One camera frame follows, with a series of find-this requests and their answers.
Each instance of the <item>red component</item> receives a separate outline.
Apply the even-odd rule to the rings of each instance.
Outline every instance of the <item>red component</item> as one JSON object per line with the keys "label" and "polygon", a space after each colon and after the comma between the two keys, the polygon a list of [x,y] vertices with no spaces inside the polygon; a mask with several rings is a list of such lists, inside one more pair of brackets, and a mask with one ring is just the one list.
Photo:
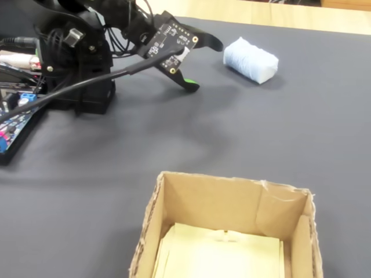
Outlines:
{"label": "red component", "polygon": [[0,131],[0,137],[4,138],[5,140],[8,140],[8,136],[6,136],[6,134],[2,131]]}

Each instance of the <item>cardboard flap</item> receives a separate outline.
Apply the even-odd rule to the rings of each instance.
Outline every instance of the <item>cardboard flap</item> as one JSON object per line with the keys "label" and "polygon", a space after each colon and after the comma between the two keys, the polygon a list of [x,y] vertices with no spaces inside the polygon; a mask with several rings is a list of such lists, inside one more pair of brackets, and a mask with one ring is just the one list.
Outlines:
{"label": "cardboard flap", "polygon": [[290,238],[303,213],[308,195],[303,189],[261,182],[259,209],[256,225],[261,233],[282,240]]}
{"label": "cardboard flap", "polygon": [[315,277],[310,219],[305,215],[300,217],[292,236],[291,256],[293,278]]}
{"label": "cardboard flap", "polygon": [[261,190],[251,180],[166,172],[166,214],[173,223],[259,234]]}
{"label": "cardboard flap", "polygon": [[155,265],[158,244],[160,241],[163,219],[163,175],[157,179],[155,191],[146,208],[143,229],[134,258],[130,265],[129,277],[151,277]]}

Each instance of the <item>circuit board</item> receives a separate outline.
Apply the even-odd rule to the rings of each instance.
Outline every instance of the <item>circuit board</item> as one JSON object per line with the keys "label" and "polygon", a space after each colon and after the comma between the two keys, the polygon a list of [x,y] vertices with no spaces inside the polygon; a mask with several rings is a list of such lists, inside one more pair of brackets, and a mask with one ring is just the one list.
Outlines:
{"label": "circuit board", "polygon": [[184,58],[195,47],[197,42],[197,36],[194,36],[192,33],[185,30],[174,20],[169,20],[168,23],[165,23],[161,26],[159,31],[149,42],[151,48],[147,53],[147,57],[154,57],[157,54],[170,49],[176,44],[183,45],[184,51],[181,55],[174,55],[161,63],[161,67],[163,67],[166,71],[170,72],[171,74],[175,74],[181,62],[183,62]]}
{"label": "circuit board", "polygon": [[0,125],[0,134],[6,134],[5,138],[0,138],[0,140],[6,140],[6,148],[4,148],[3,144],[0,144],[0,153],[5,153],[12,146],[13,142],[24,129],[28,121],[32,118],[33,114],[34,112],[29,112],[27,114],[15,116]]}

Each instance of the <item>yellow paper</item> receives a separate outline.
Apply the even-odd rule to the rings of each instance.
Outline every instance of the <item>yellow paper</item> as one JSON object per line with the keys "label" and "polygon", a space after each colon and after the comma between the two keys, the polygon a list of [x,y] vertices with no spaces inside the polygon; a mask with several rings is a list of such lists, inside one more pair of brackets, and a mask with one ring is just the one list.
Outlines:
{"label": "yellow paper", "polygon": [[285,257],[283,242],[279,242],[279,278],[285,278]]}
{"label": "yellow paper", "polygon": [[162,239],[154,278],[283,278],[281,259],[279,239],[175,224]]}

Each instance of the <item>blue terminal block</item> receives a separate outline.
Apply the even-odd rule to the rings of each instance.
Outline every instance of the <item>blue terminal block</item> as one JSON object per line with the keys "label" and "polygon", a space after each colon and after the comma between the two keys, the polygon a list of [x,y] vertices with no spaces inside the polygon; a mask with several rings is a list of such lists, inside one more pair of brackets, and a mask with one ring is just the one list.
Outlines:
{"label": "blue terminal block", "polygon": [[20,96],[20,99],[22,99],[22,98],[26,98],[26,99],[28,99],[28,102],[30,103],[30,102],[32,102],[32,101],[37,100],[37,95],[36,95],[36,94],[27,94],[27,93],[23,93],[23,94],[21,94],[21,96]]}
{"label": "blue terminal block", "polygon": [[8,143],[6,142],[5,136],[2,136],[0,133],[0,153],[4,153],[8,148]]}

